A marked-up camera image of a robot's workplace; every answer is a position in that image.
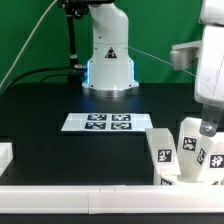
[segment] robot end effector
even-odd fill
[[[224,109],[224,1],[204,0],[201,21],[206,24],[202,41],[173,46],[174,70],[198,60],[195,100],[203,104],[200,133],[213,137]]]

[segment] warning label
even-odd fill
[[[112,47],[107,52],[107,55],[105,56],[105,58],[117,58],[117,55]]]

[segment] cable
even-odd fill
[[[161,59],[161,58],[158,58],[158,57],[156,57],[156,56],[154,56],[154,55],[152,55],[152,54],[146,53],[146,52],[144,52],[144,51],[140,51],[140,50],[138,50],[138,49],[136,49],[136,48],[134,48],[134,47],[131,47],[131,46],[128,46],[128,47],[129,47],[131,50],[133,50],[133,51],[136,51],[136,52],[138,52],[138,53],[140,53],[140,54],[146,55],[146,56],[151,57],[151,58],[154,58],[154,59],[156,59],[156,60],[158,60],[158,61],[160,61],[160,62],[163,62],[164,64],[167,64],[167,65],[172,66],[171,63],[169,63],[169,62],[167,62],[167,61],[165,61],[165,60],[163,60],[163,59]],[[193,77],[196,77],[196,75],[194,75],[193,73],[191,73],[191,72],[189,72],[189,71],[187,71],[187,70],[185,70],[185,69],[183,69],[183,70],[181,70],[181,71],[187,73],[188,75],[191,75],[191,76],[193,76]]]
[[[2,93],[4,93],[8,88],[12,87],[16,82],[18,82],[19,80],[36,74],[36,73],[41,73],[41,72],[49,72],[49,71],[60,71],[60,70],[68,70],[68,69],[73,69],[73,66],[64,66],[64,67],[52,67],[52,68],[40,68],[40,69],[35,69],[29,72],[26,72],[20,76],[17,76],[15,79],[13,79],[4,89],[4,91]]]
[[[60,76],[70,76],[70,77],[85,77],[85,74],[83,72],[75,72],[75,73],[68,73],[68,74],[54,74],[54,75],[48,75],[41,79],[39,83],[43,83],[45,80],[53,77],[60,77]]]
[[[44,18],[46,17],[46,15],[48,14],[48,12],[53,8],[53,6],[55,5],[55,3],[57,2],[57,0],[54,0],[50,6],[47,8],[47,10],[44,12],[44,14],[41,16],[41,18],[39,19],[39,21],[37,22],[36,26],[34,27],[33,31],[31,32],[30,36],[28,37],[27,41],[25,42],[25,44],[23,45],[22,49],[20,50],[18,56],[16,57],[15,61],[13,62],[11,68],[9,69],[9,71],[7,72],[7,74],[5,75],[4,79],[2,80],[1,84],[0,84],[0,94],[2,92],[5,92],[5,89],[3,89],[3,85],[6,82],[6,80],[8,79],[8,77],[10,76],[10,74],[12,73],[13,69],[15,68],[17,62],[19,61],[21,55],[23,54],[24,50],[26,49],[27,45],[29,44],[30,40],[32,39],[33,35],[35,34],[36,30],[38,29],[38,27],[40,26],[40,24],[42,23],[42,21],[44,20]]]

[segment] green wall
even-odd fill
[[[13,63],[42,13],[52,0],[0,1],[0,80]],[[116,0],[130,21],[129,45],[169,61],[172,44],[201,39],[198,24],[202,0]],[[75,21],[80,62],[92,54],[91,17]],[[155,59],[129,51],[135,61],[136,79],[144,83],[192,82],[191,76],[174,72]],[[55,6],[44,20],[11,74],[11,78],[31,69],[68,65],[67,24],[64,11]],[[41,76],[23,81],[37,82]],[[64,81],[55,78],[49,81]]]

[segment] black tabletop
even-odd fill
[[[64,133],[62,125],[69,113],[146,113],[154,128],[169,128],[177,144],[180,122],[201,117],[193,95],[193,84],[146,84],[140,94],[123,98],[83,95],[66,84],[17,85],[0,96],[0,142],[13,142],[14,151],[0,185],[150,185],[153,165],[144,133]],[[224,220],[222,214],[1,215],[0,223],[211,223],[214,218]]]

